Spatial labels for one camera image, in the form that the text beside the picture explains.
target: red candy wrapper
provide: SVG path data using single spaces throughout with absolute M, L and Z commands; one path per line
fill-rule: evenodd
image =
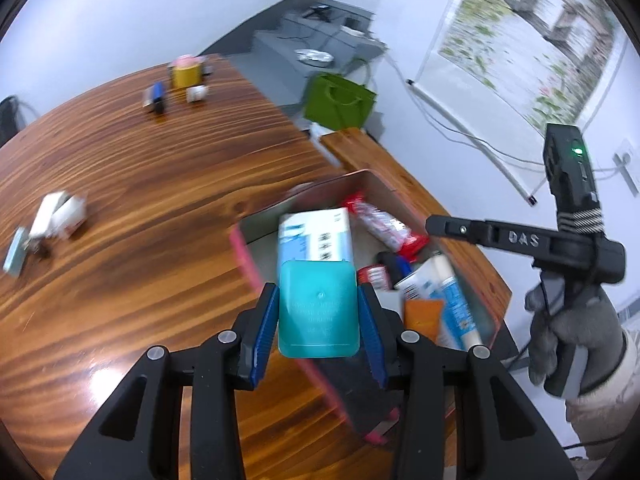
M 416 254 L 429 242 L 428 236 L 415 234 L 394 216 L 364 202 L 362 192 L 348 196 L 342 207 L 360 218 L 371 234 L 409 262 L 414 262 Z
M 379 290 L 391 290 L 391 282 L 389 276 L 386 273 L 384 265 L 370 265 L 369 267 L 362 267 L 357 272 L 358 285 L 363 283 L 370 283 L 373 288 Z

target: orange box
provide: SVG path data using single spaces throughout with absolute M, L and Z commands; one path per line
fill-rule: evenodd
M 404 326 L 428 337 L 434 343 L 440 332 L 442 300 L 404 300 Z

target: hand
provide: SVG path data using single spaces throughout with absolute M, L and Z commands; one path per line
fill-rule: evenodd
M 580 394 L 593 390 L 618 368 L 625 352 L 620 321 L 599 285 L 575 283 L 571 305 L 564 303 L 564 278 L 542 272 L 541 283 L 525 297 L 525 309 L 534 312 L 529 345 L 529 379 L 541 384 L 558 366 L 558 341 L 582 345 L 589 350 Z

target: yellow tape roll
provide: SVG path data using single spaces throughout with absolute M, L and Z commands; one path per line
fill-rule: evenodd
M 171 83 L 174 88 L 188 88 L 202 82 L 202 68 L 199 63 L 187 68 L 172 67 Z

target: teal case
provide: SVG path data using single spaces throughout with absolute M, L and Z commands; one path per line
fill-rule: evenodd
M 350 357 L 360 349 L 351 262 L 289 260 L 280 273 L 278 349 L 284 357 Z

